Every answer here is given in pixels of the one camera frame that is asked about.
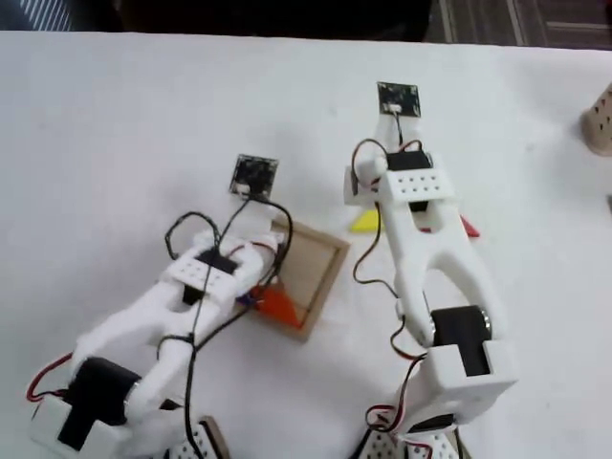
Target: table surface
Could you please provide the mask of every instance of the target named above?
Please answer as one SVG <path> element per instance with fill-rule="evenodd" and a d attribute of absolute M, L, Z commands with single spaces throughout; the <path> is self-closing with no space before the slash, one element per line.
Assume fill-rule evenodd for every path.
<path fill-rule="evenodd" d="M 342 202 L 352 147 L 374 132 L 378 80 L 419 86 L 423 140 L 482 232 L 473 244 L 513 326 L 521 380 L 464 428 L 473 457 L 608 451 L 612 160 L 586 149 L 578 119 L 609 83 L 612 54 L 1 33 L 0 61 L 3 456 L 48 457 L 27 436 L 30 377 L 151 285 L 179 214 L 230 215 L 241 153 L 278 158 L 274 199 L 353 246 L 308 343 L 236 323 L 199 356 L 194 403 L 234 457 L 347 456 L 363 411 L 405 372 L 388 347 L 393 302 L 352 283 L 371 236 L 347 232 L 359 210 Z M 366 265 L 392 278 L 385 242 Z M 107 352 L 137 371 L 154 359 L 125 343 Z"/>

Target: red piece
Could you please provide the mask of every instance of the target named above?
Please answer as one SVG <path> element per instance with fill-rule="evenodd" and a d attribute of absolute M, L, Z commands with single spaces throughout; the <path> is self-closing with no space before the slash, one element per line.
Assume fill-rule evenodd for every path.
<path fill-rule="evenodd" d="M 463 223 L 463 228 L 466 230 L 466 234 L 468 237 L 480 237 L 480 231 L 476 229 L 465 217 L 461 216 L 461 222 Z M 420 228 L 422 232 L 431 232 L 431 228 Z"/>

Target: circuit board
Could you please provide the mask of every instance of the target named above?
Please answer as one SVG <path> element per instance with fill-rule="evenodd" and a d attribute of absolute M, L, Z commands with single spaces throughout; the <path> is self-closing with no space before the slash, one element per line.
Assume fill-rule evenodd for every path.
<path fill-rule="evenodd" d="M 278 160 L 240 155 L 229 184 L 232 194 L 253 194 L 270 198 Z"/>
<path fill-rule="evenodd" d="M 419 102 L 419 88 L 413 84 L 378 83 L 379 112 L 382 115 L 393 115 L 391 105 L 398 105 L 402 111 L 401 117 L 421 117 L 421 104 Z"/>

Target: wooden block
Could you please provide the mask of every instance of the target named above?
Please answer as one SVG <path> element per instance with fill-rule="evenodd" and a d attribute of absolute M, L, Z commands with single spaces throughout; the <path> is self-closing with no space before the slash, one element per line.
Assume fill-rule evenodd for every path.
<path fill-rule="evenodd" d="M 286 231 L 287 223 L 276 219 L 272 228 L 275 231 Z M 294 222 L 294 239 L 280 271 L 280 278 L 285 292 L 295 303 L 295 314 L 301 326 L 295 328 L 261 317 L 290 337 L 307 340 L 323 310 L 348 249 L 347 242 Z"/>

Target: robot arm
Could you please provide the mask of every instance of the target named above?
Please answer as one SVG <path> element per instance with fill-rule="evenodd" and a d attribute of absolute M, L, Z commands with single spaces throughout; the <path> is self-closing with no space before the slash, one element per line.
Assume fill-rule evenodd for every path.
<path fill-rule="evenodd" d="M 344 199 L 378 207 L 396 269 L 398 316 L 426 349 L 419 373 L 409 390 L 400 388 L 391 413 L 398 420 L 392 432 L 407 440 L 470 422 L 516 382 L 517 370 L 503 307 L 465 234 L 441 159 L 422 151 L 419 142 L 417 150 L 391 146 L 397 129 L 390 114 L 381 114 L 376 140 L 392 153 L 377 147 L 355 168 L 347 167 Z M 417 228 L 415 208 L 426 212 L 431 233 Z M 424 287 L 431 269 L 442 271 L 470 304 L 429 310 Z"/>
<path fill-rule="evenodd" d="M 280 237 L 268 233 L 255 242 L 277 251 Z M 212 233 L 197 235 L 194 246 L 144 295 L 81 336 L 71 359 L 67 395 L 63 400 L 45 397 L 33 417 L 34 440 L 68 458 L 144 455 L 181 443 L 183 411 L 160 407 L 169 386 L 186 372 L 192 331 L 197 345 L 226 320 L 235 299 L 249 292 L 270 266 L 272 257 L 251 242 L 226 235 L 220 254 L 212 256 Z M 128 336 L 158 348 L 157 362 L 142 378 L 97 357 L 109 343 Z M 81 428 L 87 423 L 88 428 Z"/>

